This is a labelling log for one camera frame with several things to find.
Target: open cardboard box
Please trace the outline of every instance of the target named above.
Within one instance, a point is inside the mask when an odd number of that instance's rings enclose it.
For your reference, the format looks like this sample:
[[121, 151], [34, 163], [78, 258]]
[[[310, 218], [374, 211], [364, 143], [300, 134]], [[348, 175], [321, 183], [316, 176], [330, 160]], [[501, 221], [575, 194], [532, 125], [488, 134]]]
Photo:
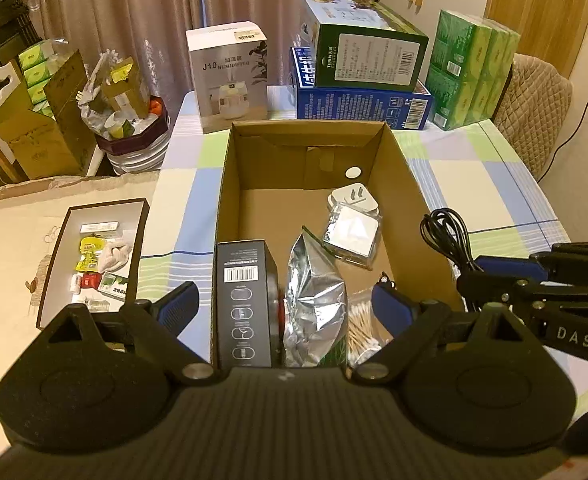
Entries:
[[[345, 173], [353, 167], [362, 173], [350, 179]], [[367, 186], [378, 201], [382, 237], [371, 270], [337, 260], [347, 293], [373, 286], [384, 271], [413, 300], [434, 298], [462, 308], [447, 260], [421, 238], [419, 224], [429, 209], [386, 123], [234, 123], [216, 241], [264, 239], [277, 264], [282, 290], [289, 253], [301, 227], [321, 238], [329, 218], [328, 195], [354, 182]]]
[[[36, 318], [36, 328], [45, 328], [66, 304], [78, 301], [79, 296], [70, 291], [70, 284], [72, 276], [76, 274], [74, 267], [81, 257], [81, 240], [88, 236], [80, 233], [83, 224], [119, 223], [122, 238], [132, 245], [132, 252], [127, 264], [113, 274], [128, 279], [126, 301], [136, 299], [138, 261], [140, 260], [148, 212], [149, 205], [144, 198], [80, 205], [68, 209], [45, 277], [43, 293], [40, 297], [39, 314]], [[97, 300], [109, 301], [110, 312], [117, 312], [123, 304], [122, 300], [105, 296], [96, 290], [92, 290], [91, 294]]]
[[76, 93], [87, 82], [77, 51], [47, 82], [45, 96], [56, 121], [32, 111], [25, 82], [0, 106], [0, 138], [30, 179], [83, 172], [94, 152], [94, 134], [81, 119]]

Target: coiled black cable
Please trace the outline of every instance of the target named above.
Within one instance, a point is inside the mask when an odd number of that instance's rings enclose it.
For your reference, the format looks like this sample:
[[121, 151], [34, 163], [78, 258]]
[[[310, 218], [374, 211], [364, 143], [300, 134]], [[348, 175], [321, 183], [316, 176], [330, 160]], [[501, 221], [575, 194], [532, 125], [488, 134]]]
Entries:
[[460, 272], [482, 270], [472, 256], [469, 232], [453, 209], [434, 209], [421, 220], [421, 236], [433, 250], [451, 260]]

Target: silver foil bag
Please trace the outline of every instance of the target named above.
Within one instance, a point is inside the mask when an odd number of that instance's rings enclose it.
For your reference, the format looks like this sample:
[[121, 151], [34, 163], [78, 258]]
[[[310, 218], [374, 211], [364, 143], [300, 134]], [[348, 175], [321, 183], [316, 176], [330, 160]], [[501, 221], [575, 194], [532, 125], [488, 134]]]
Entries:
[[334, 257], [305, 228], [289, 255], [284, 303], [285, 366], [345, 364], [345, 282]]

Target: quilted chair cover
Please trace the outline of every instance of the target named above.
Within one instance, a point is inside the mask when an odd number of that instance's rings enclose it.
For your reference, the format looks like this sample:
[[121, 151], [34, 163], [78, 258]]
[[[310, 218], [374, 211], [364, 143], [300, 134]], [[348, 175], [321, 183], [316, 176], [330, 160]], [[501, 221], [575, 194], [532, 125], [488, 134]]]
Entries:
[[571, 104], [571, 82], [553, 65], [516, 54], [494, 124], [534, 177], [542, 173]]

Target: red object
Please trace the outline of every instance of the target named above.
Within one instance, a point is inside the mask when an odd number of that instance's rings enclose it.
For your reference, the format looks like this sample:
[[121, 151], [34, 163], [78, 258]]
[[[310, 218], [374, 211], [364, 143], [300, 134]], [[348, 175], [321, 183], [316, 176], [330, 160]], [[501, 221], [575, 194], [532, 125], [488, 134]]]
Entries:
[[103, 275], [98, 272], [85, 272], [81, 278], [81, 288], [95, 288], [98, 290], [102, 277]]

